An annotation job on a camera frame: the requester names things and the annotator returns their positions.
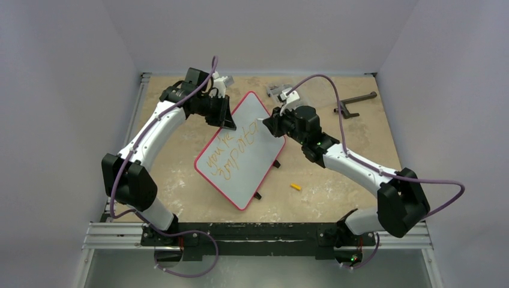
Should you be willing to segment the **clear screw organizer box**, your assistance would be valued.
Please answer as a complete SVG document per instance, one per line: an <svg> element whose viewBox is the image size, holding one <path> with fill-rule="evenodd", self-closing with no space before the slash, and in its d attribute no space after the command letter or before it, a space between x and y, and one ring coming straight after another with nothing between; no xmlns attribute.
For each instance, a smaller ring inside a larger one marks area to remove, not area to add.
<svg viewBox="0 0 509 288"><path fill-rule="evenodd" d="M291 88L292 88L291 84L270 83L266 88L267 96L269 96L270 98L274 98L280 95L285 89Z"/></svg>

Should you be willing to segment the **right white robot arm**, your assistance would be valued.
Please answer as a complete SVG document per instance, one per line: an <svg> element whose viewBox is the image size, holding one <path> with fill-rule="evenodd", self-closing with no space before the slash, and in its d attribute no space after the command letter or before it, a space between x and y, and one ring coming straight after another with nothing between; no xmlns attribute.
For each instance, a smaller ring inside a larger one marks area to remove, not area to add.
<svg viewBox="0 0 509 288"><path fill-rule="evenodd" d="M273 109L262 120L274 137L288 136L301 145L310 162L338 172L372 193L377 205L372 209L353 209L337 222L337 236L351 244L367 232L386 231L401 238L429 212L430 205L415 172L388 169L353 151L323 132L315 108Z"/></svg>

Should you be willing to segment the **yellow marker cap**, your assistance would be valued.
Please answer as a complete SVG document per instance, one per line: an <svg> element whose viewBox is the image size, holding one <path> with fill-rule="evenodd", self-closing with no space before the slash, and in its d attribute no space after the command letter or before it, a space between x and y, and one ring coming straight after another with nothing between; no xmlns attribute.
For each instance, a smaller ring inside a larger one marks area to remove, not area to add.
<svg viewBox="0 0 509 288"><path fill-rule="evenodd" d="M302 187L300 185L297 185L297 184L290 184L290 187L293 188L296 191L301 191L302 190Z"/></svg>

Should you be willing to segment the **pink framed whiteboard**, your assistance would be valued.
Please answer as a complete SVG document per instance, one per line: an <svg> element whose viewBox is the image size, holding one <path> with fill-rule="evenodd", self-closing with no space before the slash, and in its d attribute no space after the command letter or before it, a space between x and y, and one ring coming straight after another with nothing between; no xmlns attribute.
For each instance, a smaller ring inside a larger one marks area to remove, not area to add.
<svg viewBox="0 0 509 288"><path fill-rule="evenodd" d="M243 211L258 192L286 144L258 118L270 116L255 92L233 109L236 130L219 129L194 161L195 170L233 206Z"/></svg>

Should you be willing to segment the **aluminium frame rail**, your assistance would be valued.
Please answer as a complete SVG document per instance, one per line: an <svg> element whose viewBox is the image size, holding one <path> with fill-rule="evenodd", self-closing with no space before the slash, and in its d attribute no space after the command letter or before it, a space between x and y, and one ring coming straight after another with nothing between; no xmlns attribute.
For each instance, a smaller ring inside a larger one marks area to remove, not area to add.
<svg viewBox="0 0 509 288"><path fill-rule="evenodd" d="M123 144L126 145L135 135L137 123L145 102L149 82L153 73L144 72L140 75L140 84L136 94L134 108L128 122ZM138 249L142 248L142 227L140 222L111 222L110 214L105 211L98 223L90 223L82 245L82 251L102 249Z"/></svg>

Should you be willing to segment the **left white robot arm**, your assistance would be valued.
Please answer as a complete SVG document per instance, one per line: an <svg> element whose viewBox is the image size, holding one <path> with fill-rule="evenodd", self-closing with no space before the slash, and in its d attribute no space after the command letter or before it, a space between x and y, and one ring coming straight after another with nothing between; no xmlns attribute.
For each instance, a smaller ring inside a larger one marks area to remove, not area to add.
<svg viewBox="0 0 509 288"><path fill-rule="evenodd" d="M226 93L233 83L232 76L189 68L184 79L162 91L141 130L118 153L106 154L101 161L112 218L119 218L114 208L118 202L152 225L163 245L176 243L178 218L157 198L157 184L149 172L170 136L191 115L202 116L210 126L236 130Z"/></svg>

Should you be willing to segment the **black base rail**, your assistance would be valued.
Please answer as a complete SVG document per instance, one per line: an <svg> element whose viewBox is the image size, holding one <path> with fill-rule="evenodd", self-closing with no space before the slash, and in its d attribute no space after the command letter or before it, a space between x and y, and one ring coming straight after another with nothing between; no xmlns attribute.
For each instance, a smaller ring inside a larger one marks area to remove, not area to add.
<svg viewBox="0 0 509 288"><path fill-rule="evenodd" d="M346 236L336 223L179 223L159 234L144 225L143 247L176 248L184 261L203 256L309 256L316 260L361 259L362 248L376 244L375 234Z"/></svg>

